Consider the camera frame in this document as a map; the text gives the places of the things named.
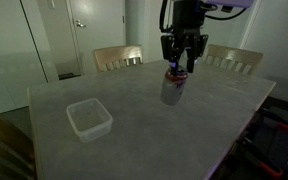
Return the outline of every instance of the door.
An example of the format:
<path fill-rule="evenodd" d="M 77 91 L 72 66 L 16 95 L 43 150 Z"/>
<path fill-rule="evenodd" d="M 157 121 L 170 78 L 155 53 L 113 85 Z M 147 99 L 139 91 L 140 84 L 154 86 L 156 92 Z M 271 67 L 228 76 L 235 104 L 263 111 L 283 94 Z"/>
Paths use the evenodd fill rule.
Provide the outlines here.
<path fill-rule="evenodd" d="M 71 0 L 82 71 L 97 72 L 93 50 L 125 45 L 124 0 Z"/>
<path fill-rule="evenodd" d="M 0 112 L 28 105 L 27 87 L 46 83 L 20 0 L 0 0 Z"/>

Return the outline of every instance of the wooden chair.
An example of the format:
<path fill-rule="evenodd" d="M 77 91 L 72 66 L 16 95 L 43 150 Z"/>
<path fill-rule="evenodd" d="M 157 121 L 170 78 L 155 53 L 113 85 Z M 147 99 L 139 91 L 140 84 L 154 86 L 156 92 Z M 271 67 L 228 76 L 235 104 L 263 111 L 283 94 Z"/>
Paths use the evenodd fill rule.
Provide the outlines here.
<path fill-rule="evenodd" d="M 262 53 L 209 44 L 204 63 L 251 75 L 263 58 Z"/>
<path fill-rule="evenodd" d="M 0 115 L 0 175 L 11 179 L 36 179 L 32 141 Z"/>
<path fill-rule="evenodd" d="M 141 46 L 116 46 L 94 50 L 98 72 L 143 64 Z"/>

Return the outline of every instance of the clear plastic container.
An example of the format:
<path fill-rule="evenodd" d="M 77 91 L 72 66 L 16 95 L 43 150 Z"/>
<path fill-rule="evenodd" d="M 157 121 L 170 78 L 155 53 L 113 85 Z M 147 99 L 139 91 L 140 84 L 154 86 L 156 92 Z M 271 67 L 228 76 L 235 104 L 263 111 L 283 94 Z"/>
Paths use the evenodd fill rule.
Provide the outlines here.
<path fill-rule="evenodd" d="M 111 131 L 113 118 L 96 98 L 71 104 L 67 106 L 66 113 L 75 134 L 83 143 Z"/>

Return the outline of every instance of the chair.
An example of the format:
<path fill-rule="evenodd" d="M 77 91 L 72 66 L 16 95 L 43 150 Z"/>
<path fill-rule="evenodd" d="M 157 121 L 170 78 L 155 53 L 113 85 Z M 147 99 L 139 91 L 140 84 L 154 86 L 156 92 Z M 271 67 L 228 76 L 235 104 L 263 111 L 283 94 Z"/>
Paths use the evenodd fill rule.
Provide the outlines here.
<path fill-rule="evenodd" d="M 262 58 L 262 53 L 209 44 L 203 62 L 252 75 Z"/>
<path fill-rule="evenodd" d="M 141 46 L 116 46 L 94 50 L 98 72 L 143 64 Z"/>
<path fill-rule="evenodd" d="M 11 179 L 36 179 L 32 141 L 0 115 L 0 175 Z"/>

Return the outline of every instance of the gray table surface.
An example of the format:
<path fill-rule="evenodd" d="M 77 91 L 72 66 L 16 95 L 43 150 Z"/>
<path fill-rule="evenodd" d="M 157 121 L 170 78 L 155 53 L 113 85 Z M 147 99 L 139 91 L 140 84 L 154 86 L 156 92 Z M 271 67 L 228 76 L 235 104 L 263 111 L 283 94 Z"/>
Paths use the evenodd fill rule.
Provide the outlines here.
<path fill-rule="evenodd" d="M 275 82 L 196 65 L 180 102 L 160 101 L 166 61 L 28 90 L 39 179 L 207 179 Z M 66 107 L 98 98 L 112 131 L 79 141 Z"/>

